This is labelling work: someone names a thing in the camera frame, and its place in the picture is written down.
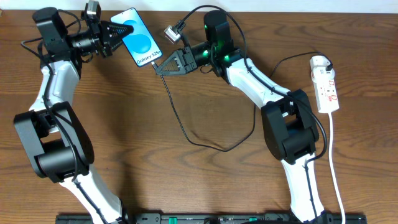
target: robotic arm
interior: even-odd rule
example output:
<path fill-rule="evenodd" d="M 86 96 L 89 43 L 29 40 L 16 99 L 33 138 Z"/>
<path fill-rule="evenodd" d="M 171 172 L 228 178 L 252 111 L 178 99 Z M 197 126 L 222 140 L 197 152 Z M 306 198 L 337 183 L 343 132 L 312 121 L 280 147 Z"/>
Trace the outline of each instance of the robotic arm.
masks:
<path fill-rule="evenodd" d="M 205 14 L 204 23 L 207 41 L 193 47 L 182 34 L 185 26 L 183 22 L 179 21 L 174 27 L 169 26 L 165 30 L 169 40 L 176 43 L 183 39 L 185 47 L 178 49 L 159 65 L 156 73 L 184 75 L 202 65 L 210 64 L 218 77 L 243 91 L 261 109 L 264 139 L 272 155 L 282 161 L 292 197 L 291 210 L 301 222 L 314 220 L 321 215 L 324 208 L 318 196 L 313 163 L 308 164 L 308 178 L 304 165 L 305 161 L 315 157 L 317 127 L 301 106 L 275 94 L 269 87 L 310 107 L 308 96 L 302 90 L 290 92 L 279 86 L 247 58 L 252 72 L 268 86 L 249 73 L 243 53 L 233 45 L 225 13 L 219 10 L 210 11 Z M 284 117 L 293 115 L 296 118 L 286 124 Z"/>
<path fill-rule="evenodd" d="M 48 52 L 40 59 L 44 77 L 36 101 L 28 112 L 16 115 L 14 126 L 39 177 L 48 177 L 71 191 L 95 224 L 129 223 L 120 199 L 98 175 L 93 164 L 93 146 L 71 107 L 81 77 L 82 57 L 109 57 L 122 44 L 122 38 L 133 32 L 132 26 L 100 21 L 100 15 L 100 5 L 90 0 L 81 13 L 81 21 L 86 22 L 88 29 L 68 35 L 56 8 L 34 13 L 33 20 Z M 65 132 L 60 131 L 61 139 L 43 143 L 42 138 L 62 130 L 46 106 Z"/>

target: white background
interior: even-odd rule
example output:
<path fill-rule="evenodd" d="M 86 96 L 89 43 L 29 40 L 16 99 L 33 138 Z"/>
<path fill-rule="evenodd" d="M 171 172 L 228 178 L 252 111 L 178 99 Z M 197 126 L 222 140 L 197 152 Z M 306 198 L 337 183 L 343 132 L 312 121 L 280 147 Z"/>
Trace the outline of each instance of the white background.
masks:
<path fill-rule="evenodd" d="M 1 9 L 41 9 L 53 6 L 82 10 L 88 0 L 0 0 Z M 227 11 L 249 12 L 370 12 L 398 13 L 398 0 L 99 0 L 102 10 L 191 11 L 214 4 Z"/>

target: power strip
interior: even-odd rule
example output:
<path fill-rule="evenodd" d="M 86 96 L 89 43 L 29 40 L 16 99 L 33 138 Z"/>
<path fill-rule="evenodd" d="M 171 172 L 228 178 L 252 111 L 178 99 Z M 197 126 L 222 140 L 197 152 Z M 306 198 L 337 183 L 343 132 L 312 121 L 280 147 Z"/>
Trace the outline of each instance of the power strip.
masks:
<path fill-rule="evenodd" d="M 310 60 L 311 79 L 315 87 L 315 96 L 319 113 L 331 113 L 339 108 L 336 85 L 335 70 L 326 70 L 330 64 L 326 57 L 318 55 Z"/>

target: wooden table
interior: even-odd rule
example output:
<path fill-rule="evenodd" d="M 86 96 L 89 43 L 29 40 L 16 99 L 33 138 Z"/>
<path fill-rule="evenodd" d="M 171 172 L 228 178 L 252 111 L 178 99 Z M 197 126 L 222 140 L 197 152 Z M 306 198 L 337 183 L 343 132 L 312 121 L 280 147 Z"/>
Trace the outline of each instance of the wooden table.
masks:
<path fill-rule="evenodd" d="M 59 213 L 86 213 L 70 192 L 34 174 L 12 124 L 15 114 L 29 109 L 42 82 L 39 61 L 19 45 L 39 36 L 32 13 L 4 11 L 0 17 L 0 223 L 53 223 Z M 102 19 L 116 13 L 103 12 Z M 163 30 L 185 14 L 140 12 L 165 56 L 180 46 L 171 45 Z M 369 223 L 398 222 L 398 16 L 233 16 L 246 34 L 249 56 L 266 74 L 280 59 L 313 49 L 332 59 L 340 99 L 334 113 L 334 159 L 345 209 L 366 214 Z M 72 21 L 63 17 L 65 23 Z M 187 21 L 192 43 L 205 40 L 202 21 L 203 13 Z M 306 91 L 316 111 L 309 58 L 285 62 L 273 79 Z M 213 73 L 166 80 L 192 140 L 228 147 L 251 129 L 251 101 Z M 137 68 L 124 47 L 84 65 L 73 108 L 91 138 L 99 173 L 129 210 L 262 213 L 290 208 L 285 173 L 266 147 L 259 113 L 253 135 L 231 152 L 192 146 L 160 78 L 151 66 Z M 318 117 L 328 129 L 327 116 Z M 320 152 L 321 141 L 317 148 Z M 323 205 L 340 212 L 328 157 L 315 169 Z"/>

